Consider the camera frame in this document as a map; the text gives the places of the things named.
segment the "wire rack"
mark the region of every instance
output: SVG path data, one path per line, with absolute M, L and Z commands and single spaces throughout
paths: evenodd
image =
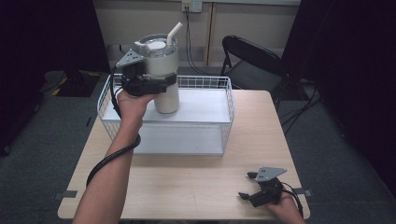
M 121 74 L 114 76 L 114 90 L 120 88 L 120 76 Z M 120 127 L 120 118 L 111 103 L 109 84 L 108 79 L 99 97 L 97 111 L 107 133 L 113 139 Z M 222 155 L 234 116 L 230 79 L 177 76 L 177 84 L 180 109 L 174 116 L 168 116 L 151 112 L 155 109 L 148 105 L 140 130 L 144 140 L 134 152 Z

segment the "container lid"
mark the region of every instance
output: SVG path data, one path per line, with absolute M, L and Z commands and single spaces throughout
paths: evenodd
M 154 41 L 154 42 L 151 42 L 151 43 L 147 44 L 147 47 L 150 50 L 164 49 L 166 47 L 166 44 L 164 42 L 162 42 L 162 41 Z

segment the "human hand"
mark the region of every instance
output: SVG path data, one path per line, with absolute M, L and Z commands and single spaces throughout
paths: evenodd
M 149 94 L 137 97 L 128 94 L 126 91 L 121 91 L 117 95 L 117 100 L 121 112 L 121 123 L 141 123 L 142 118 L 146 113 L 148 103 L 156 96 L 156 94 Z
M 287 224 L 305 223 L 301 217 L 292 196 L 282 192 L 278 203 L 268 203 L 265 207 L 270 210 L 279 220 Z

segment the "chair backrest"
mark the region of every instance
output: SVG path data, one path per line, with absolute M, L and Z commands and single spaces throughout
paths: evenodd
M 287 75 L 280 58 L 269 49 L 265 49 L 236 35 L 225 36 L 222 40 L 222 46 L 228 59 L 230 59 L 229 53 L 231 53 L 239 59 L 265 71 L 282 77 Z

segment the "electrical cord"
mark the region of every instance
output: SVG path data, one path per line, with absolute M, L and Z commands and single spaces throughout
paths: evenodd
M 106 164 L 108 164 L 109 162 L 113 161 L 114 159 L 116 159 L 117 157 L 125 154 L 126 152 L 136 148 L 137 146 L 139 146 L 141 142 L 141 137 L 138 134 L 136 137 L 136 140 L 134 141 L 134 143 L 132 143 L 131 145 L 129 145 L 128 147 L 124 147 L 116 152 L 114 152 L 111 155 L 108 155 L 107 157 L 105 157 L 104 159 L 102 159 L 101 161 L 99 161 L 99 163 L 97 163 L 95 165 L 95 167 L 93 167 L 92 171 L 90 172 L 90 175 L 88 176 L 87 179 L 87 186 L 90 184 L 91 180 L 93 179 L 93 177 L 96 175 L 96 173 L 98 173 L 98 171 L 100 169 L 102 169 Z
M 114 92 L 114 73 L 116 72 L 116 67 L 114 67 L 113 71 L 110 74 L 110 94 L 111 94 L 111 102 L 113 103 L 114 109 L 116 110 L 117 114 L 120 116 L 121 118 L 121 113 L 120 113 L 120 107 L 117 103 L 117 98 L 116 98 L 116 94 Z M 111 155 L 108 155 L 107 157 L 105 157 L 104 159 L 102 159 L 101 161 L 99 161 L 99 163 L 97 163 L 95 165 L 95 167 L 93 167 L 93 169 L 91 170 L 90 174 L 88 175 L 87 178 L 87 187 L 88 185 L 91 183 L 91 180 L 93 179 L 93 177 L 96 175 L 96 173 L 98 173 L 98 171 L 100 169 L 102 169 L 106 164 L 108 164 L 109 162 L 113 161 L 114 159 L 116 159 L 117 157 L 125 154 L 126 152 L 136 148 L 137 146 L 139 146 L 141 142 L 141 137 L 138 134 L 136 137 L 136 140 L 134 140 L 134 142 L 129 145 L 128 147 L 124 147 L 114 153 L 112 153 Z
M 294 198 L 294 200 L 297 202 L 298 211 L 299 211 L 301 217 L 304 218 L 303 206 L 301 205 L 300 199 L 297 196 L 297 192 L 289 184 L 284 183 L 284 182 L 281 182 L 281 183 L 283 185 L 287 185 L 291 189 L 291 191 L 286 190 L 286 189 L 282 189 L 282 191 L 290 194 Z
M 327 20 L 327 17 L 329 16 L 330 12 L 332 11 L 332 7 L 333 7 L 333 5 L 334 5 L 334 2 L 335 2 L 335 0 L 332 1 L 330 7 L 327 9 L 326 14 L 325 14 L 325 16 L 324 16 L 324 19 L 322 20 L 322 23 L 320 24 L 320 26 L 319 26 L 319 28 L 318 28 L 319 31 L 321 31 L 321 29 L 323 28 L 324 22 Z M 313 41 L 312 41 L 313 44 L 311 44 L 311 47 L 309 48 L 307 55 L 311 55 L 312 51 L 314 50 L 313 47 L 315 46 L 315 43 L 318 41 L 318 35 L 319 35 L 319 33 L 320 33 L 320 32 L 317 32 L 317 33 L 315 34 L 314 39 L 313 39 Z M 306 57 L 306 59 L 303 61 L 303 66 L 302 66 L 302 69 L 301 69 L 301 71 L 300 71 L 300 77 L 302 77 L 302 74 L 304 73 L 304 70 L 305 70 L 305 68 L 307 67 L 308 59 L 309 59 L 309 57 Z M 294 124 L 294 122 L 297 120 L 297 118 L 300 117 L 301 113 L 303 113 L 303 112 L 307 109 L 307 108 L 305 108 L 305 107 L 306 107 L 306 105 L 302 108 L 302 109 L 303 109 L 302 112 L 298 112 L 297 114 L 294 115 L 295 120 L 294 120 L 293 123 L 289 126 L 289 128 L 285 131 L 285 133 L 284 133 L 285 135 L 287 134 L 287 132 L 289 131 L 289 129 L 291 128 L 291 126 Z
M 285 116 L 287 116 L 288 114 L 290 114 L 291 112 L 295 112 L 291 117 L 289 117 L 287 120 L 283 121 L 281 123 L 281 126 L 283 127 L 284 125 L 286 125 L 287 123 L 289 123 L 292 119 L 293 122 L 291 123 L 291 125 L 289 126 L 289 128 L 284 132 L 284 134 L 286 135 L 289 130 L 291 129 L 291 127 L 294 125 L 294 123 L 297 121 L 297 119 L 309 108 L 311 108 L 312 106 L 316 105 L 317 103 L 319 103 L 321 101 L 321 98 L 318 98 L 314 103 L 311 104 L 311 102 L 313 101 L 316 92 L 318 91 L 318 85 L 315 86 L 314 92 L 312 93 L 312 96 L 309 98 L 308 102 L 300 109 L 297 110 L 291 110 L 290 112 L 288 112 L 287 114 L 283 115 L 281 118 L 284 118 Z
M 206 71 L 203 71 L 199 69 L 191 56 L 191 38 L 190 38 L 190 8 L 189 7 L 184 7 L 185 14 L 186 14 L 186 21 L 187 21 L 187 32 L 186 32 L 186 54 L 187 54 L 187 62 L 189 63 L 190 67 L 194 72 L 201 74 L 201 75 L 210 75 L 210 76 L 219 76 L 220 74 L 213 74 L 213 73 L 208 73 Z

